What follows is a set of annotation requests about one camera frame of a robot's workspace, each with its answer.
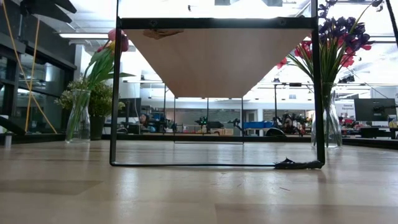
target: blue box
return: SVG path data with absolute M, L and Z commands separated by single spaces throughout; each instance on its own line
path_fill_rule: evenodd
M 265 123 L 264 122 L 245 122 L 244 123 L 244 128 L 264 128 Z
M 266 122 L 264 122 L 264 127 L 265 127 L 265 128 L 272 128 L 272 125 L 273 125 L 272 121 L 266 121 Z

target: ceiling light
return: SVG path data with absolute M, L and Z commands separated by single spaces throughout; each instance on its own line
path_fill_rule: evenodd
M 94 34 L 94 33 L 61 33 L 60 37 L 66 39 L 93 39 L 93 40 L 107 40 L 108 34 Z
M 162 80 L 131 80 L 128 83 L 163 83 Z

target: wooden table surface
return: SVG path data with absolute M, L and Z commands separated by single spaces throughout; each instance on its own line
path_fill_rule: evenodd
M 315 158 L 306 143 L 118 141 L 129 162 L 268 163 Z M 0 223 L 389 224 L 398 151 L 344 146 L 322 170 L 111 167 L 109 141 L 0 148 Z

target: clear glass vase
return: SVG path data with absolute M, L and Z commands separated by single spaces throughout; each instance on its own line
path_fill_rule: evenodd
M 73 90 L 73 108 L 70 112 L 66 142 L 90 141 L 89 90 Z
M 336 105 L 335 105 L 335 95 L 336 91 L 332 88 L 330 95 L 324 97 L 324 111 L 323 111 L 323 138 L 325 140 L 326 148 L 340 148 L 342 144 L 341 138 L 341 127 L 339 124 Z M 312 131 L 311 131 L 311 146 L 317 146 L 317 129 L 315 125 L 315 114 L 312 119 Z

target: black cable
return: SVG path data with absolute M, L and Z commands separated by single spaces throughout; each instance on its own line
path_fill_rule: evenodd
M 392 29 L 394 30 L 394 36 L 396 37 L 396 44 L 397 44 L 397 47 L 398 47 L 398 28 L 397 28 L 396 18 L 394 16 L 393 11 L 392 11 L 390 0 L 386 0 L 386 4 L 387 4 L 388 12 L 390 14 L 390 20 L 391 20 L 391 24 L 392 24 Z

